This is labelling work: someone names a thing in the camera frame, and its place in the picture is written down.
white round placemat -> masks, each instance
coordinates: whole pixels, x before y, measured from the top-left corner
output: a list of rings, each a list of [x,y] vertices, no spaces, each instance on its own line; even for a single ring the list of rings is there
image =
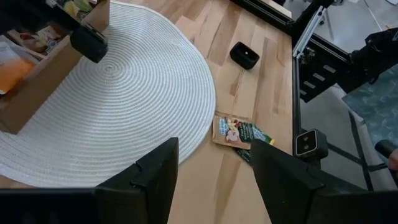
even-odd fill
[[[99,64],[82,58],[18,135],[0,133],[1,175],[95,186],[168,138],[179,138],[180,162],[202,142],[215,87],[189,40],[159,13],[115,2],[104,35]]]

wooden tabletop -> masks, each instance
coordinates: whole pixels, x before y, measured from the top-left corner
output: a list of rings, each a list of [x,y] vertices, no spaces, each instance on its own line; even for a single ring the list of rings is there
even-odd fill
[[[268,2],[284,14],[290,12]],[[217,111],[246,118],[292,153],[292,44],[288,35],[229,0],[124,0],[170,19],[206,58],[217,93]],[[229,58],[241,41],[260,55],[245,71]],[[0,176],[0,187],[26,187]],[[250,166],[230,147],[211,141],[178,170],[169,223],[271,223]]]

floor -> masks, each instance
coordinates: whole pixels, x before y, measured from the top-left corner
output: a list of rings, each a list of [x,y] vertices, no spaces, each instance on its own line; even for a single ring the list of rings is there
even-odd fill
[[[302,0],[288,0],[284,7],[296,19],[308,5]],[[364,39],[369,34],[398,26],[398,6],[385,0],[350,0],[342,6],[329,7],[328,13],[330,24],[326,21],[316,33],[346,52],[363,47]],[[304,129],[319,129],[328,136],[330,143],[358,157],[351,132],[349,108],[341,100],[344,95],[338,86],[334,86],[312,101],[302,102],[302,126]],[[359,116],[355,116],[355,120],[366,161],[369,165],[380,164],[382,160],[373,149],[366,125]],[[366,189],[361,166],[333,151],[322,160],[322,169]],[[372,173],[371,180],[375,190],[397,188],[387,169]]]

wooden table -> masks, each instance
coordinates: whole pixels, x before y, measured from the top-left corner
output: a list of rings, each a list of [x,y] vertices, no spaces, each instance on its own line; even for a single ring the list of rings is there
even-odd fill
[[[271,6],[290,16],[272,1]],[[253,121],[292,153],[292,44],[288,35],[229,0],[124,0],[169,18],[206,58],[216,85],[217,111]],[[261,59],[247,72],[228,56],[241,41]],[[0,177],[0,187],[28,187]],[[179,168],[169,223],[271,223],[250,166],[230,147],[211,141]]]

orange package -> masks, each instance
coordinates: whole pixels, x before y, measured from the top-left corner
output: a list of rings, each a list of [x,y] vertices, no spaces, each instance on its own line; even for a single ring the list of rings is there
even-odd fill
[[[8,45],[0,42],[0,94],[14,88],[34,67],[29,59],[20,58]]]

